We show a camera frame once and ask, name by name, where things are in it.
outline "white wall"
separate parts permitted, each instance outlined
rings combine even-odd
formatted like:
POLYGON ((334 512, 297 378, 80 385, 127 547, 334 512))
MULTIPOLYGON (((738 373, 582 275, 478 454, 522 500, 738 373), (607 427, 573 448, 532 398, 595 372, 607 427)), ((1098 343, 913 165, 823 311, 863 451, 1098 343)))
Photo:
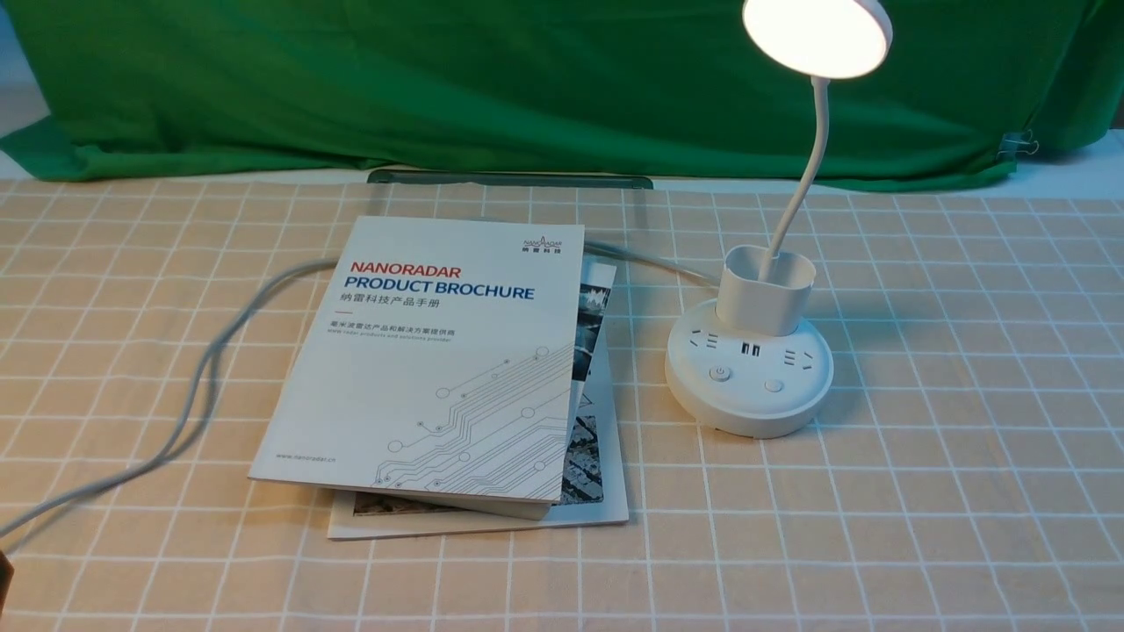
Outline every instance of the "white wall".
MULTIPOLYGON (((0 0, 0 136, 39 120, 48 114, 27 56, 16 40, 8 12, 0 0)), ((0 152, 0 179, 28 178, 28 173, 0 152)))
POLYGON ((34 84, 35 76, 16 40, 8 12, 0 4, 0 87, 34 84))

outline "logo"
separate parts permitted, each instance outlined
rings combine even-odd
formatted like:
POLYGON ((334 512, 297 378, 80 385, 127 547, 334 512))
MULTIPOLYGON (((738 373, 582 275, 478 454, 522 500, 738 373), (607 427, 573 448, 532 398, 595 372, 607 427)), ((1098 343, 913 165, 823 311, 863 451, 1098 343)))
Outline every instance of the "logo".
POLYGON ((525 240, 523 242, 523 252, 562 254, 562 242, 552 242, 545 235, 534 241, 525 240))

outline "desk lamp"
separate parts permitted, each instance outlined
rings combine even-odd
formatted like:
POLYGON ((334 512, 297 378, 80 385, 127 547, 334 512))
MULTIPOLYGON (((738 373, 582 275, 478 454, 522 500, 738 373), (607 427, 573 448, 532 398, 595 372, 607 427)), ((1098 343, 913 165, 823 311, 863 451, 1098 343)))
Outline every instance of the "desk lamp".
POLYGON ((877 69, 892 27, 877 0, 745 0, 742 22, 764 54, 812 78, 814 147, 769 246, 727 252, 718 297, 672 326, 664 373, 672 395, 699 423, 773 439, 815 417, 835 373, 827 342, 804 318, 816 268, 781 251, 781 242, 827 145, 828 82, 877 69))

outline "stack of booklets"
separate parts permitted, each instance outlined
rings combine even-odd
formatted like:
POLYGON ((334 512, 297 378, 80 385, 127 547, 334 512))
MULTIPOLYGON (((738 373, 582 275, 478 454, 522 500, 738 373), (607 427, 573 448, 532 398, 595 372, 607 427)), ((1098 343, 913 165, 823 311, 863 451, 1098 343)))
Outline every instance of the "stack of booklets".
POLYGON ((616 268, 583 246, 582 226, 357 219, 250 477, 335 489, 333 539, 627 522, 616 268))

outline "gray cable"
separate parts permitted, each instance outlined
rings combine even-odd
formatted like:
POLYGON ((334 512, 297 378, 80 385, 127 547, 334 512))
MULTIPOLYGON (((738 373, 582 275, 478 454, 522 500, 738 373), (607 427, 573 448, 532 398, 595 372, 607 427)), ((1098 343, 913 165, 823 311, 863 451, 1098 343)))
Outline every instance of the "gray cable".
MULTIPOLYGON (((637 263, 644 263, 655 268, 678 272, 711 286, 718 285, 716 279, 706 273, 692 270, 665 259, 649 256, 611 244, 587 242, 586 252, 611 259, 619 259, 622 261, 635 261, 637 263)), ((219 369, 221 367, 223 351, 226 349, 227 343, 230 342, 230 338, 234 337, 234 334, 238 333, 238 329, 241 329, 242 326, 250 320, 254 313, 264 307, 265 304, 268 304, 283 286, 299 277, 311 274, 314 272, 320 272, 323 270, 330 270, 335 268, 338 262, 338 259, 319 259, 293 265, 292 268, 277 274, 257 291, 254 298, 246 304, 234 320, 232 320, 226 328, 215 336, 215 340, 212 340, 203 351, 202 358, 199 359, 199 364, 196 367, 196 372, 190 380, 183 409, 180 413, 179 419, 175 422, 175 427, 172 428, 172 433, 169 435, 167 441, 164 443, 164 446, 161 448, 160 452, 139 466, 126 469, 101 480, 96 480, 93 482, 75 487, 70 491, 36 505, 31 509, 28 509, 25 514, 10 521, 8 524, 0 526, 0 540, 15 533, 27 523, 34 521, 51 509, 75 500, 96 498, 118 486, 142 477, 161 466, 172 462, 183 454, 183 452, 187 451, 202 435, 203 431, 207 428, 207 424, 210 422, 211 414, 215 412, 220 382, 219 369), (199 423, 196 424, 196 427, 191 431, 188 437, 180 443, 179 446, 176 446, 176 442, 180 441, 180 436, 183 434, 183 431, 188 426, 188 421, 191 418, 191 408, 194 405, 196 394, 199 391, 199 382, 202 380, 205 371, 208 373, 206 405, 199 415, 199 423)))
POLYGON ((199 359, 199 364, 196 367, 196 372, 191 378, 190 386, 188 387, 188 396, 183 405, 183 410, 180 413, 180 418, 176 419, 175 422, 175 427, 169 435, 167 442, 164 443, 164 446, 161 448, 160 452, 157 452, 153 458, 140 463, 139 466, 126 469, 119 473, 106 477, 101 480, 96 480, 93 482, 75 487, 70 491, 66 491, 64 494, 55 496, 54 498, 43 502, 39 505, 36 505, 27 513, 17 516, 8 524, 0 526, 0 539, 7 538, 11 533, 15 533, 25 524, 42 516, 43 514, 49 512, 51 509, 54 509, 56 507, 60 507, 62 505, 65 505, 67 503, 78 499, 93 498, 100 496, 106 491, 114 489, 115 487, 118 487, 135 478, 144 476, 151 472, 152 470, 155 470, 156 468, 179 458, 180 454, 182 454, 188 448, 190 448, 191 444, 194 443, 194 441, 199 437, 199 435, 202 434, 202 431, 206 427, 207 422, 210 421, 210 415, 215 410, 215 403, 218 396, 218 386, 219 386, 218 371, 221 365, 223 350, 226 347, 226 344, 230 342, 230 338, 234 337, 234 334, 236 334, 238 329, 241 329, 242 326, 246 324, 246 320, 248 320, 250 317, 254 315, 254 312, 260 309, 262 306, 269 303, 271 298, 273 298, 273 295, 277 294, 277 290, 279 288, 281 288, 289 281, 298 277, 310 274, 312 272, 319 272, 321 270, 330 270, 335 268, 337 262, 338 260, 336 259, 321 259, 317 261, 309 261, 306 263, 301 263, 299 265, 293 265, 292 268, 289 268, 288 270, 273 277, 272 279, 270 279, 269 282, 265 283, 265 286, 262 287, 261 290, 257 291, 254 298, 250 300, 250 303, 242 309, 242 312, 238 313, 238 315, 234 318, 234 320, 230 322, 230 324, 227 325, 226 328, 224 328, 217 336, 215 336, 215 340, 212 340, 211 343, 207 345, 207 350, 203 351, 202 358, 199 359), (188 419, 190 419, 191 417, 191 407, 194 405, 196 394, 199 390, 199 382, 202 379, 203 371, 207 370, 208 367, 210 370, 207 380, 207 405, 205 406, 203 412, 200 414, 199 424, 196 426, 194 431, 192 431, 191 435, 188 437, 188 441, 184 441, 182 444, 180 444, 179 448, 176 448, 175 443, 180 440, 180 435, 183 434, 184 428, 187 428, 188 419))

